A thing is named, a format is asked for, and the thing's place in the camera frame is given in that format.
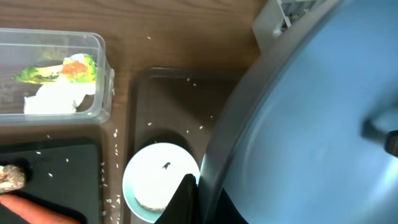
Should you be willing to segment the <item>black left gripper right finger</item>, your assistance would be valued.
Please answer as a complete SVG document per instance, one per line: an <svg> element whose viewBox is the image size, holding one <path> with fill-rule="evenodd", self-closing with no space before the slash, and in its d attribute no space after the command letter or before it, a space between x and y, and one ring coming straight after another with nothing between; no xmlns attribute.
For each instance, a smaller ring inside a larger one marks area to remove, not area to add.
<svg viewBox="0 0 398 224"><path fill-rule="evenodd" d="M248 222L240 215L232 200L222 189L218 199L215 215L215 224L248 224Z"/></svg>

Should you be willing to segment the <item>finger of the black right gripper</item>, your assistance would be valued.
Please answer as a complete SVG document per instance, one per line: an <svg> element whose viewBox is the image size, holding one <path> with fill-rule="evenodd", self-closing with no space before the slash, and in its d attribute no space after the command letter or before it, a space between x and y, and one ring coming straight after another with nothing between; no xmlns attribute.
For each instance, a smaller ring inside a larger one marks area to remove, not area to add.
<svg viewBox="0 0 398 224"><path fill-rule="evenodd" d="M370 116L363 123L361 136L397 157L397 105Z"/></svg>

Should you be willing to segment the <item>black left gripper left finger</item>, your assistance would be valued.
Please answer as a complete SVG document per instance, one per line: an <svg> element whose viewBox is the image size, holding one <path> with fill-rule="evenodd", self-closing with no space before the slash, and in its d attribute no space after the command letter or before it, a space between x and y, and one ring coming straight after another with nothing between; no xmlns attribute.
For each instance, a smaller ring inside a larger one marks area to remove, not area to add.
<svg viewBox="0 0 398 224"><path fill-rule="evenodd" d="M192 174L186 174L155 224L197 224L197 206L196 178Z"/></svg>

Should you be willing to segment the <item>light blue rice bowl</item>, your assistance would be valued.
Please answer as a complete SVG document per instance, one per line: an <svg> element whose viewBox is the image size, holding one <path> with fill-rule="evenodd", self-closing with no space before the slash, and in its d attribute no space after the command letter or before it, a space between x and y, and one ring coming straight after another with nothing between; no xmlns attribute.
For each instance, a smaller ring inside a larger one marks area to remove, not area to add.
<svg viewBox="0 0 398 224"><path fill-rule="evenodd" d="M150 144L127 163L124 201L138 218L155 223L187 174L196 180L200 176L197 162L186 149L167 142Z"/></svg>

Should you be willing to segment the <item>blue plate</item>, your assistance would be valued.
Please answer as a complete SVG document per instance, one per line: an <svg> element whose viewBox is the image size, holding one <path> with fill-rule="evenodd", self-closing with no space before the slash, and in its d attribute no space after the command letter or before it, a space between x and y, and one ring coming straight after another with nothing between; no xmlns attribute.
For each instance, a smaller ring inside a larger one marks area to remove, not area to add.
<svg viewBox="0 0 398 224"><path fill-rule="evenodd" d="M244 74L201 165L201 220L222 189L248 223L396 223L397 157L361 136L397 105L397 2L325 1Z"/></svg>

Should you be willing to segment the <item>orange carrot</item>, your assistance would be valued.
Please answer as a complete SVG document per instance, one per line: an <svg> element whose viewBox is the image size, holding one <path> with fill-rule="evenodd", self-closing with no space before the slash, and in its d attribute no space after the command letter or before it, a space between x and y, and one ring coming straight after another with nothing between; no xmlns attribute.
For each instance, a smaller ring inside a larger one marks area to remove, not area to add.
<svg viewBox="0 0 398 224"><path fill-rule="evenodd" d="M16 195L1 195L1 204L30 224L81 223Z"/></svg>

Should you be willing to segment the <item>white tissue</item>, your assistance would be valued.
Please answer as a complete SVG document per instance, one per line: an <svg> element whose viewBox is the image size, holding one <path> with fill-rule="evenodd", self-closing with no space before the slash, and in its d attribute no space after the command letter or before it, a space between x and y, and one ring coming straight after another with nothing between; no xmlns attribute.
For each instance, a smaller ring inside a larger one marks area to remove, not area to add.
<svg viewBox="0 0 398 224"><path fill-rule="evenodd" d="M57 82L42 85L34 96L24 97L25 114L72 114L86 95L94 95L94 83Z"/></svg>

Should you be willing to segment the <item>brown shiitake mushroom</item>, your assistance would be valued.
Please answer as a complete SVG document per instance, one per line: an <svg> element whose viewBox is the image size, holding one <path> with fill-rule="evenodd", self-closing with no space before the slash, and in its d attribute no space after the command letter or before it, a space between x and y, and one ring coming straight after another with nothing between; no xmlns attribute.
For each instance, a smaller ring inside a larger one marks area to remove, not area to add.
<svg viewBox="0 0 398 224"><path fill-rule="evenodd" d="M23 168L15 165L1 166L1 193L19 190L26 185L26 174Z"/></svg>

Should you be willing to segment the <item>yellow green foil wrapper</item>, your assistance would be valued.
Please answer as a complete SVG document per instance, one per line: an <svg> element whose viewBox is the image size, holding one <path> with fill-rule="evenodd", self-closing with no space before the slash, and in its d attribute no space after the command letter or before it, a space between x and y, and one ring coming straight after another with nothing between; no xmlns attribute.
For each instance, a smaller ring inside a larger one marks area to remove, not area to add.
<svg viewBox="0 0 398 224"><path fill-rule="evenodd" d="M29 66L14 76L18 82L44 85L64 78L70 83L95 83L97 67L90 54L74 54L63 59L62 64L47 67Z"/></svg>

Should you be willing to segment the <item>grey dishwasher rack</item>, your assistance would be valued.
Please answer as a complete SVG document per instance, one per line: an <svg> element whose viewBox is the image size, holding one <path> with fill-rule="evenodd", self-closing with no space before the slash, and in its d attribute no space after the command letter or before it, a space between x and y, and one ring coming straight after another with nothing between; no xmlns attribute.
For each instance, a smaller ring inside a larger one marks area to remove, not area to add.
<svg viewBox="0 0 398 224"><path fill-rule="evenodd" d="M257 45L266 53L295 22L325 0L268 0L252 25Z"/></svg>

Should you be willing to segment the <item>dark brown tray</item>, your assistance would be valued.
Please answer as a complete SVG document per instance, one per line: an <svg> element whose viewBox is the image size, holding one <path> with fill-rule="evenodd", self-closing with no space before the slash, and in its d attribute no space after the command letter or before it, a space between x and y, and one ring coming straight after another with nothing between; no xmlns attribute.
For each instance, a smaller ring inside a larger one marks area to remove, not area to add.
<svg viewBox="0 0 398 224"><path fill-rule="evenodd" d="M214 127L245 69L151 67L129 89L125 163L143 147L169 142L201 165Z"/></svg>

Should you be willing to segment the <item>black bin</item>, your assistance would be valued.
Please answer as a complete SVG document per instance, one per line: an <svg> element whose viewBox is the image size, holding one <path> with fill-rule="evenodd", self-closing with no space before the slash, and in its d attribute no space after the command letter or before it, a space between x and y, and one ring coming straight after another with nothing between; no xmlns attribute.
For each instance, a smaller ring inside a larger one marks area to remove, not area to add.
<svg viewBox="0 0 398 224"><path fill-rule="evenodd" d="M27 174L15 195L82 223L101 223L100 148L90 139L2 145L1 164Z"/></svg>

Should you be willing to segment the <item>clear plastic bin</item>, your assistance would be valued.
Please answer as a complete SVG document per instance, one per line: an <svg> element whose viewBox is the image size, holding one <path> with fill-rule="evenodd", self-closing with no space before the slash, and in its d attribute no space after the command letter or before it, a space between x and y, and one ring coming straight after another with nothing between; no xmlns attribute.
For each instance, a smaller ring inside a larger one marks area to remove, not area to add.
<svg viewBox="0 0 398 224"><path fill-rule="evenodd" d="M1 126L100 124L115 72L91 32L1 29Z"/></svg>

